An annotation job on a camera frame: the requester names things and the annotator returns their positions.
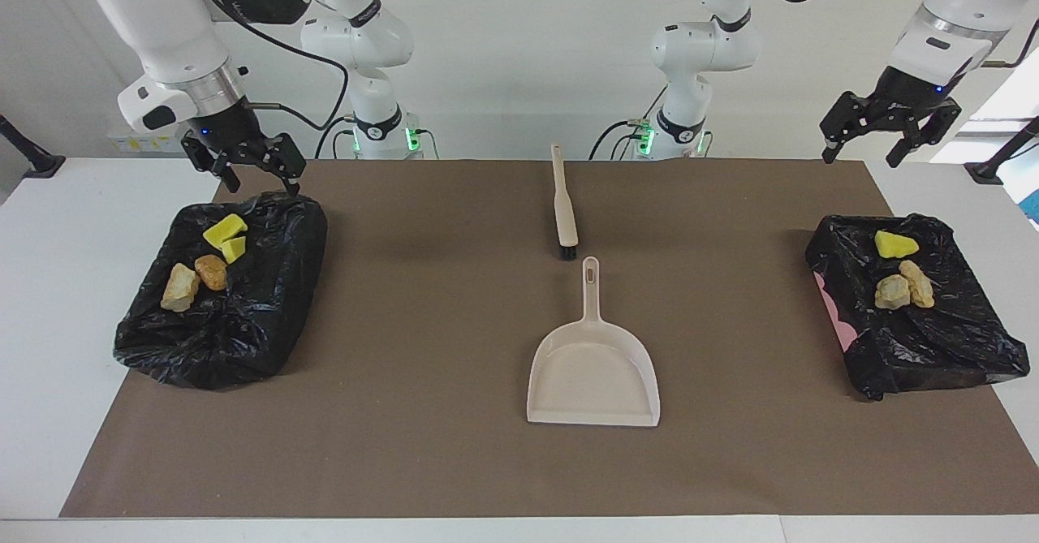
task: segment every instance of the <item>yellow sponge piece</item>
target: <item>yellow sponge piece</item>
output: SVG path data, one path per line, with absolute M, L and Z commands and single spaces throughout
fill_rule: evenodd
M 908 236 L 882 232 L 882 229 L 878 229 L 873 241 L 877 244 L 877 251 L 883 259 L 908 257 L 909 254 L 920 251 L 920 244 L 916 244 L 915 240 L 909 239 Z
M 245 254 L 245 237 L 239 236 L 238 239 L 224 240 L 220 244 L 220 251 L 223 253 L 223 261 L 231 265 L 231 263 L 237 262 L 238 257 Z
M 238 235 L 238 233 L 246 232 L 246 229 L 248 227 L 245 226 L 245 221 L 238 214 L 228 214 L 222 221 L 216 222 L 210 228 L 206 228 L 206 232 L 202 233 L 202 236 L 206 240 L 206 243 L 219 248 L 223 241 L 234 239 L 234 236 Z

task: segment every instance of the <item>white table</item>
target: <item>white table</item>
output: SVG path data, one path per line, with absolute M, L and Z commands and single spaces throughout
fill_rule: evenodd
M 1039 347 L 1039 233 L 1002 188 L 957 165 L 870 165 L 895 214 L 942 218 L 1004 324 Z M 181 207 L 216 182 L 182 159 L 70 159 L 0 207 L 0 541 L 987 541 L 1039 537 L 1014 517 L 645 517 L 57 520 L 126 369 L 107 350 Z M 996 393 L 1035 458 L 1039 379 Z

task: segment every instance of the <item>black stand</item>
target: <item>black stand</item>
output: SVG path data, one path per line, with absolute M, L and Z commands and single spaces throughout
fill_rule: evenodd
M 987 162 L 964 163 L 963 166 L 978 184 L 1003 185 L 1003 181 L 995 174 L 1000 165 L 1013 158 L 1017 151 L 1020 151 L 1024 143 L 1035 139 L 1036 135 L 1039 135 L 1039 117 L 1029 120 L 1029 125 L 1017 132 L 1016 136 L 1010 137 L 1010 140 L 1000 147 L 1000 151 L 995 152 L 995 155 Z
M 32 169 L 23 174 L 25 178 L 53 177 L 65 161 L 63 155 L 50 155 L 44 147 L 37 146 L 28 137 L 23 136 L 2 114 L 0 114 L 0 136 L 7 137 L 15 148 L 22 152 L 29 163 L 32 163 Z

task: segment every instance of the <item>bin lined with black bag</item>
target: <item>bin lined with black bag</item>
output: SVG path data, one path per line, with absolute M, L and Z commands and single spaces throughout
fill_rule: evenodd
M 909 255 L 930 277 L 934 307 L 874 305 L 877 281 L 899 273 L 878 229 L 916 240 Z M 844 350 L 852 384 L 872 400 L 921 388 L 963 388 L 1029 374 L 1024 344 L 1010 336 L 975 273 L 937 218 L 823 218 L 805 250 Z
M 215 252 L 203 233 L 238 214 L 245 254 L 228 266 L 228 288 L 199 289 L 183 314 L 159 306 L 176 263 Z M 117 361 L 160 383 L 225 388 L 277 374 L 295 347 L 324 257 L 327 221 L 303 195 L 264 192 L 245 202 L 195 203 L 169 235 L 115 333 Z

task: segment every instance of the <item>brown tabletop surface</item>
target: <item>brown tabletop surface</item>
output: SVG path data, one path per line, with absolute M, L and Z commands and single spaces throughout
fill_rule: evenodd
M 990 387 L 868 403 L 849 384 L 803 251 L 825 214 L 889 214 L 864 165 L 566 170 L 660 428 L 526 422 L 535 348 L 581 317 L 549 162 L 313 162 L 328 241 L 283 373 L 219 392 L 128 374 L 61 516 L 1039 513 Z M 276 187 L 240 173 L 219 201 Z

